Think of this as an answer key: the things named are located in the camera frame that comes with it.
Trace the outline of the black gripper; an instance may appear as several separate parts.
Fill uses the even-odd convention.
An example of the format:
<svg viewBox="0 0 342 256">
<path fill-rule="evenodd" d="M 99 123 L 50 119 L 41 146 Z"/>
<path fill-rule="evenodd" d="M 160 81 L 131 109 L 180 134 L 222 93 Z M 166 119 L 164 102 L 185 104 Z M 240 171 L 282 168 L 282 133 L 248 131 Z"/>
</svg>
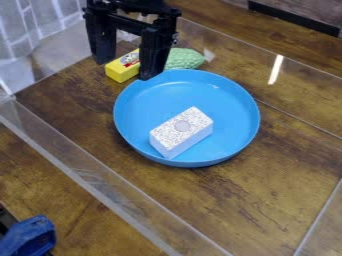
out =
<svg viewBox="0 0 342 256">
<path fill-rule="evenodd" d="M 87 0 L 86 29 L 95 62 L 102 65 L 117 56 L 117 29 L 139 29 L 145 24 L 118 14 L 157 15 L 158 19 L 142 31 L 139 78 L 149 80 L 165 70 L 170 49 L 178 41 L 177 19 L 182 11 L 165 0 Z"/>
</svg>

